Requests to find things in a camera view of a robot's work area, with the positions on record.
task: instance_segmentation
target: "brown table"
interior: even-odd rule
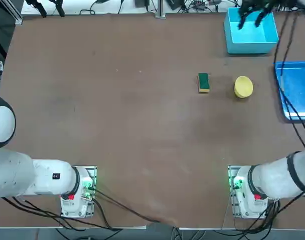
[[[98,187],[144,215],[178,227],[221,228],[228,165],[262,164],[303,149],[282,116],[273,54],[228,56],[224,17],[26,19],[15,29],[0,91],[17,117],[7,147],[32,158],[96,165]],[[279,28],[283,19],[276,16]],[[305,61],[304,16],[288,60]],[[210,74],[209,94],[198,93],[200,72]],[[254,83],[247,100],[234,96],[240,75]],[[33,201],[59,212],[57,196]],[[102,205],[115,227],[147,224]],[[103,225],[98,212],[88,221]],[[58,225],[0,200],[0,227],[47,226]],[[229,207],[224,228],[233,227]],[[305,229],[305,199],[281,213],[274,228]]]

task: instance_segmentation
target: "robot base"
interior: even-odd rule
[[[60,197],[61,215],[67,218],[88,218],[94,215],[95,192],[88,187],[95,188],[97,180],[96,166],[75,166],[80,175],[77,193],[69,199]]]
[[[237,218],[257,219],[267,209],[268,199],[257,199],[249,188],[248,171],[250,167],[228,166],[232,210]]]

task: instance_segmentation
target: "plastic tray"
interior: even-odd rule
[[[285,96],[299,113],[299,116],[305,120],[305,61],[285,62],[282,78],[281,67],[282,62],[277,62],[275,71],[280,87],[283,89]],[[290,120],[291,116],[293,120],[299,120],[295,111],[288,105],[290,112],[289,116],[281,91],[279,91],[279,93],[285,117]]]

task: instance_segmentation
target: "sponge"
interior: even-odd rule
[[[198,88],[200,93],[209,93],[208,73],[198,73]]]

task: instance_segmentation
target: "cyan box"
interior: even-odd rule
[[[278,42],[278,32],[273,13],[268,14],[255,26],[259,11],[251,13],[242,29],[239,30],[240,15],[239,7],[228,8],[224,20],[227,51],[229,54],[266,54]]]

